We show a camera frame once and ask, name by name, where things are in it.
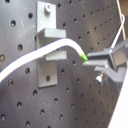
white cable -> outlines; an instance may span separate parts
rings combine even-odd
[[[122,23],[121,23],[121,25],[120,25],[120,28],[119,28],[119,30],[118,30],[118,32],[117,32],[117,35],[116,35],[116,37],[115,37],[113,43],[112,43],[112,45],[111,45],[111,49],[113,49],[113,48],[115,47],[115,45],[116,45],[116,43],[117,43],[117,41],[118,41],[118,38],[119,38],[119,36],[120,36],[120,33],[121,33],[121,30],[122,30],[122,28],[123,28],[124,23],[125,23],[125,16],[122,14]]]
[[[122,11],[121,11],[121,6],[120,6],[120,0],[116,0],[116,2],[117,2],[117,6],[118,6],[120,21],[122,23]],[[123,35],[123,39],[126,40],[126,34],[125,34],[125,28],[124,28],[124,26],[122,28],[122,35]]]
[[[84,54],[83,50],[81,49],[81,47],[73,40],[71,39],[60,39],[58,41],[55,41],[53,43],[50,43],[42,48],[39,48],[31,53],[28,53],[22,57],[20,57],[19,59],[15,60],[14,62],[12,62],[11,64],[9,64],[3,71],[1,71],[0,73],[0,83],[10,74],[12,73],[14,70],[16,70],[17,68],[21,67],[22,65],[38,59],[60,47],[63,46],[69,46],[72,47],[76,50],[76,52],[79,54],[79,56],[82,56]]]

gray panel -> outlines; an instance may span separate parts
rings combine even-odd
[[[57,28],[66,29],[67,37],[86,54],[109,47],[120,26],[116,0],[41,1],[57,6]],[[37,0],[0,0],[0,54],[5,56],[0,70],[36,49],[36,4]],[[0,128],[107,128],[117,100],[114,83],[97,85],[94,67],[82,67],[73,49],[61,49],[67,50],[68,60],[58,61],[56,86],[38,88],[37,61],[1,83]]]

metal bracket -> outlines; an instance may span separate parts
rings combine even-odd
[[[115,83],[123,83],[126,68],[117,66],[128,60],[128,39],[122,41],[114,49],[106,48],[101,52],[93,52],[88,55],[89,61],[83,66],[96,66],[95,71],[103,72]]]
[[[66,30],[56,29],[56,5],[37,3],[37,48],[66,37]],[[55,51],[38,62],[38,87],[57,84],[57,60],[67,59],[66,51]]]

hole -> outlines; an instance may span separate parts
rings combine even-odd
[[[50,81],[50,76],[46,76],[46,81],[47,81],[47,82]]]
[[[91,89],[92,88],[92,85],[89,85],[89,89]]]
[[[30,122],[27,121],[27,122],[25,123],[25,126],[29,128],[29,127],[30,127]]]
[[[96,114],[96,111],[94,111],[94,114]]]
[[[86,111],[86,108],[84,108],[84,111]]]
[[[15,27],[15,26],[16,26],[16,21],[15,21],[15,20],[12,20],[12,21],[11,21],[11,26],[12,26],[12,27]]]
[[[106,21],[106,24],[108,24],[108,21]]]
[[[13,85],[13,80],[12,79],[8,80],[8,85],[9,86],[12,86]]]
[[[54,103],[55,103],[55,104],[58,103],[58,99],[57,99],[57,98],[54,99]]]
[[[88,34],[88,35],[90,35],[90,32],[89,32],[89,31],[87,31],[87,34]]]
[[[64,75],[65,74],[65,71],[64,69],[61,70],[61,74]]]
[[[94,99],[92,99],[92,102],[94,101]]]
[[[60,3],[58,4],[58,8],[61,8],[61,4]]]
[[[19,44],[18,47],[17,47],[17,49],[18,49],[19,51],[21,51],[21,50],[23,49],[22,44]]]
[[[84,95],[83,95],[83,94],[81,94],[81,95],[80,95],[80,97],[81,97],[81,98],[83,98],[83,97],[84,97]]]
[[[17,103],[17,108],[20,109],[21,107],[22,107],[22,103],[21,103],[21,102],[18,102],[18,103]]]
[[[73,64],[74,66],[76,66],[76,61],[74,60],[74,61],[72,62],[72,64]]]
[[[71,108],[74,108],[74,104],[71,104]]]
[[[93,47],[91,47],[91,51],[93,51]]]
[[[60,120],[63,120],[64,117],[63,117],[63,115],[61,114],[59,118],[60,118]]]
[[[28,75],[28,74],[30,74],[30,69],[29,68],[26,68],[25,69],[25,73]]]
[[[0,55],[0,61],[3,62],[5,60],[5,56],[2,54]]]
[[[77,83],[80,83],[80,78],[77,78]]]
[[[35,40],[35,42],[36,42],[36,36],[34,37],[34,40]]]
[[[97,31],[97,28],[96,28],[96,27],[94,27],[94,30],[95,30],[95,31]]]
[[[101,27],[103,27],[103,24],[100,24]]]
[[[10,2],[10,0],[5,0],[5,2],[6,2],[6,3],[9,3],[9,2]]]
[[[33,14],[32,14],[32,13],[29,13],[29,14],[28,14],[28,18],[29,18],[29,19],[32,19],[32,17],[33,17]]]
[[[5,121],[5,119],[6,119],[5,114],[2,114],[2,115],[1,115],[1,120],[2,120],[2,121]]]
[[[82,39],[81,39],[81,36],[79,36],[79,37],[78,37],[78,40],[79,40],[79,41],[81,41],[81,40],[82,40]]]
[[[70,92],[70,89],[69,88],[66,88],[66,91],[67,91],[67,93],[69,93]]]
[[[71,0],[69,1],[69,4],[72,5],[72,1]]]
[[[103,11],[105,11],[105,8],[103,8]]]
[[[99,90],[98,92],[99,92],[99,94],[100,94],[100,93],[101,93],[101,90]]]
[[[66,23],[65,22],[63,23],[63,27],[66,28]]]
[[[93,13],[93,12],[91,12],[91,15],[93,16],[93,15],[94,15],[94,13]]]
[[[40,115],[44,116],[44,114],[45,114],[45,111],[44,111],[44,109],[42,109],[42,110],[40,111]]]
[[[86,15],[85,14],[83,15],[83,18],[86,19]]]
[[[98,42],[97,45],[100,46],[100,42]]]
[[[37,96],[37,94],[38,94],[37,90],[34,90],[33,91],[33,96]]]
[[[105,37],[103,38],[103,41],[105,41],[106,39],[105,39]]]
[[[77,118],[75,118],[75,119],[74,119],[74,121],[75,121],[75,122],[77,122],[77,121],[78,121],[78,119],[77,119]]]
[[[100,13],[100,10],[98,9],[97,12]]]
[[[87,124],[89,123],[89,120],[87,120]]]
[[[74,18],[74,23],[77,23],[77,19],[76,18]]]

